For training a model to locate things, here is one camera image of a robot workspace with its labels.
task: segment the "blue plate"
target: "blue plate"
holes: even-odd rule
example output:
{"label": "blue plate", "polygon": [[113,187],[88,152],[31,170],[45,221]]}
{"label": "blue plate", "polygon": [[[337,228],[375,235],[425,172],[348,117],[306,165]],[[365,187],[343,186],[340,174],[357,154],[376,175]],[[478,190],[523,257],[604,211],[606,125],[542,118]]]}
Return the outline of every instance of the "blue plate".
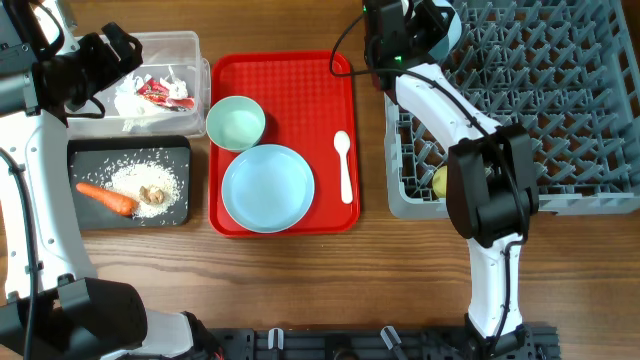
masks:
{"label": "blue plate", "polygon": [[257,233],[286,230],[309,211],[315,181],[295,151],[262,145],[240,154],[222,179],[222,201],[231,218]]}

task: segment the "spoon handle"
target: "spoon handle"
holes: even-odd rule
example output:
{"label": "spoon handle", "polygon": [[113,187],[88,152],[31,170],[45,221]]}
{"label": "spoon handle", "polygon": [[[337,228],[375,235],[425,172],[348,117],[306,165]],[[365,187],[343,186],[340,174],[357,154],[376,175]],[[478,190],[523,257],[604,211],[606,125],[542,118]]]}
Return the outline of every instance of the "spoon handle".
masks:
{"label": "spoon handle", "polygon": [[342,202],[345,204],[351,204],[353,202],[353,189],[351,188],[351,176],[349,175],[347,154],[340,155],[340,190],[342,194]]}

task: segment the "red plastic tray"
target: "red plastic tray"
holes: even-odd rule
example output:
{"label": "red plastic tray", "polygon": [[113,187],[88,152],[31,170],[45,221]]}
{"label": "red plastic tray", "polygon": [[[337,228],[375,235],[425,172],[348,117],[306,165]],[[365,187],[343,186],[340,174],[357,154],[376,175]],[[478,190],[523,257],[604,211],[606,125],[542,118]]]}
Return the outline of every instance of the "red plastic tray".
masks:
{"label": "red plastic tray", "polygon": [[[316,192],[309,212],[279,235],[339,233],[350,229],[360,217],[352,82],[329,73],[329,56],[328,51],[230,55],[220,59],[213,69],[213,103],[232,95],[257,101],[267,115],[261,144],[293,149],[309,163],[315,177]],[[348,72],[351,66],[338,54],[334,69]],[[333,147],[339,130],[351,137],[350,205],[343,204],[340,197],[340,162]],[[225,236],[263,236],[236,224],[224,208],[222,178],[236,156],[211,144],[209,220]]]}

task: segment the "wooden table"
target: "wooden table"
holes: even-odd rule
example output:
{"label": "wooden table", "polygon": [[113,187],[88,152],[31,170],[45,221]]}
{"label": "wooden table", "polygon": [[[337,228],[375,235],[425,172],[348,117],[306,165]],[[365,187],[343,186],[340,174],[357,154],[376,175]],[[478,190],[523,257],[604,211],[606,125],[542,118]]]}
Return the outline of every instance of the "wooden table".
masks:
{"label": "wooden table", "polygon": [[[78,33],[117,21],[130,32],[194,30],[215,63],[230,53],[327,49],[360,0],[71,1]],[[626,2],[638,29],[640,4]],[[362,26],[341,51],[362,64]],[[207,139],[193,141],[192,220],[172,229],[85,232],[101,278],[132,284],[147,307],[188,310],[208,327],[268,329],[461,325],[470,301],[466,242],[448,220],[388,209],[382,94],[356,84],[363,212],[335,236],[228,240],[208,223]],[[640,214],[556,217],[531,226],[520,272],[528,322],[559,328],[565,359],[640,356]],[[4,230],[0,242],[4,242]],[[0,246],[0,283],[6,276]],[[6,349],[0,359],[16,359]]]}

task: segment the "candy wrapper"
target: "candy wrapper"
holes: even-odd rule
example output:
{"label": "candy wrapper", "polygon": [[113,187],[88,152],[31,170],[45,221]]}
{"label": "candy wrapper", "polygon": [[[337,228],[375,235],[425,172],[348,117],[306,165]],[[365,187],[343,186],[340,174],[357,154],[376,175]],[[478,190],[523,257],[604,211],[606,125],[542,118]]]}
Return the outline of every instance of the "candy wrapper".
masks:
{"label": "candy wrapper", "polygon": [[189,111],[195,107],[196,103],[193,97],[175,99],[170,96],[172,92],[175,93],[175,91],[170,91],[162,83],[150,79],[138,90],[138,95],[155,105],[171,111]]}

